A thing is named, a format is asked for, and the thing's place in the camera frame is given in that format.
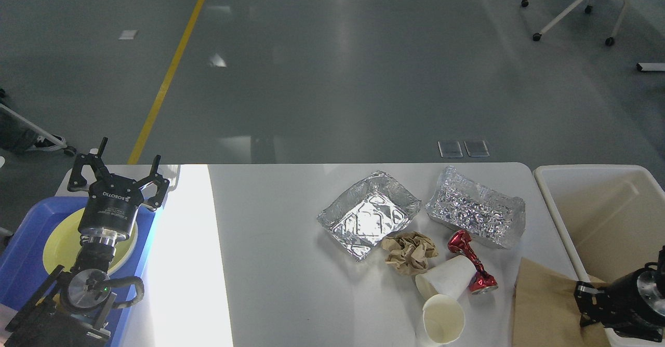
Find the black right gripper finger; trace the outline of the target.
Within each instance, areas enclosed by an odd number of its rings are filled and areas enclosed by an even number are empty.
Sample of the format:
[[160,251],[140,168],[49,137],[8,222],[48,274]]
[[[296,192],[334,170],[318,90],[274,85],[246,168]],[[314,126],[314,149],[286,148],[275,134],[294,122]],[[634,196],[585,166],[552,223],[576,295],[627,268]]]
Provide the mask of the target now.
[[573,297],[580,313],[580,327],[601,323],[607,328],[615,320],[615,307],[604,289],[596,289],[591,283],[577,281]]
[[611,324],[603,323],[611,344],[662,344],[661,324]]

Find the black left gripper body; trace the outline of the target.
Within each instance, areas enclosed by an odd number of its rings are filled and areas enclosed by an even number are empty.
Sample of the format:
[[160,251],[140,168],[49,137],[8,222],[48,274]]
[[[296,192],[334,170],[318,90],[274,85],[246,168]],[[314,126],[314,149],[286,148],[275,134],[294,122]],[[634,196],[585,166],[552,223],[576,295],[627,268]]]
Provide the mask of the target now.
[[88,189],[88,202],[78,231],[80,243],[115,245],[131,238],[143,186],[121,175],[99,176]]

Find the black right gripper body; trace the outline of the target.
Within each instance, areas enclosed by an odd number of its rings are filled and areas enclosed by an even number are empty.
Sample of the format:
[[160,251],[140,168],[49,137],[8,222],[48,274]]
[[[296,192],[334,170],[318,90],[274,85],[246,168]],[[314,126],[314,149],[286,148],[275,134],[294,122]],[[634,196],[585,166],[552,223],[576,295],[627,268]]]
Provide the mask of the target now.
[[620,332],[661,332],[663,329],[663,271],[641,268],[606,288]]

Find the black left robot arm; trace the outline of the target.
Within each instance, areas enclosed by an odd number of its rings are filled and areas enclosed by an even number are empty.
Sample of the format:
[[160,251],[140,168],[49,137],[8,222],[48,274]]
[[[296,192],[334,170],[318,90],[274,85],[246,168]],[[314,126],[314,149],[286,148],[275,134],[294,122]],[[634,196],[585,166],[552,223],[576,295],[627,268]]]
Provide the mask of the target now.
[[110,312],[143,300],[140,276],[112,278],[110,267],[117,245],[131,238],[139,209],[163,205],[169,180],[159,173],[160,155],[140,180],[110,172],[102,159],[107,141],[97,153],[76,156],[68,181],[69,191],[88,195],[76,259],[69,269],[57,265],[8,321],[6,346],[104,346]]

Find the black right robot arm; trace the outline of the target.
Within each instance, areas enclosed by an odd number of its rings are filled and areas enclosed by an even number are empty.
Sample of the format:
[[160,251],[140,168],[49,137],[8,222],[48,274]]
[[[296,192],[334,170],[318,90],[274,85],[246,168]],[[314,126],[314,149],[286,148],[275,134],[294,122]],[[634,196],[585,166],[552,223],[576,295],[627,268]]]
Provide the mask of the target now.
[[594,288],[589,282],[577,281],[573,295],[580,327],[601,323],[620,337],[663,341],[663,250],[656,262],[648,262],[610,285]]

